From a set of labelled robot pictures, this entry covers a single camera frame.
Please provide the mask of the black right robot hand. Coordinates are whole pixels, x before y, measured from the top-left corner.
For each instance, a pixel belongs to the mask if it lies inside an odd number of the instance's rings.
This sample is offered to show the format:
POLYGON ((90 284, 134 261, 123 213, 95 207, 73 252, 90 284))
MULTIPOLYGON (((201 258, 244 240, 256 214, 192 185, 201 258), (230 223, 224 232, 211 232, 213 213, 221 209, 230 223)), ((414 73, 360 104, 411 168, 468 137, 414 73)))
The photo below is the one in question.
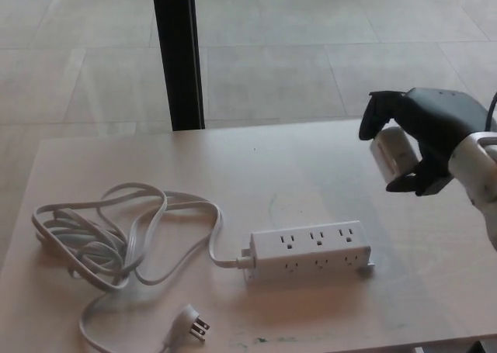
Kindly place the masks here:
POLYGON ((431 196, 454 179, 448 163, 457 145, 472 133, 496 130, 494 108, 486 109, 465 92, 442 89, 371 92, 359 138, 374 139, 394 120, 418 142, 422 160, 411 172, 389 182, 386 190, 431 196))

